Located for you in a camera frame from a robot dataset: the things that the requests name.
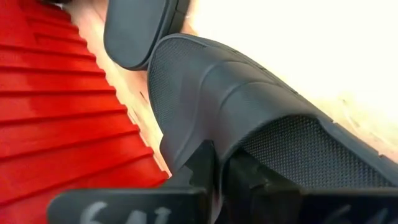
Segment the red rubber mat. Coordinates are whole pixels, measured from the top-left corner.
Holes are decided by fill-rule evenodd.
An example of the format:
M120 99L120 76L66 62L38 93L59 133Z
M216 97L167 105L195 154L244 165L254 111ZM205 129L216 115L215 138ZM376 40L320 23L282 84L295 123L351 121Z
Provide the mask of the red rubber mat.
M0 7L0 223L46 223L66 189L167 179L86 41L56 6Z

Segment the mesh texture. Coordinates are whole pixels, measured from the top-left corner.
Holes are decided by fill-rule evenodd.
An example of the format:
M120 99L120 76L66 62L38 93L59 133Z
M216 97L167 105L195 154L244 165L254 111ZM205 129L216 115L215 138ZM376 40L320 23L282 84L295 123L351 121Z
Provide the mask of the mesh texture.
M288 116L265 125L244 141L243 149L302 187L393 187L329 136L317 120L306 116Z
M178 67L181 67L184 59L202 48L204 46L191 40L169 39L163 41L154 52L149 70L149 94L162 131L170 123L178 105L184 74L176 71L181 71Z

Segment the wooden surface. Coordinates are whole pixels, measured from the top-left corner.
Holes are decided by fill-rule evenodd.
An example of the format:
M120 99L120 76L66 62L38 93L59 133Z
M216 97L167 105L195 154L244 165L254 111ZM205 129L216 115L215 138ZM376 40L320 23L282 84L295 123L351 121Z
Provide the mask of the wooden surface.
M217 40L259 62L314 105L398 161L398 21L395 1L192 0L182 32ZM80 35L127 105L156 159L162 137L145 72L110 61L103 48L107 0L67 6Z

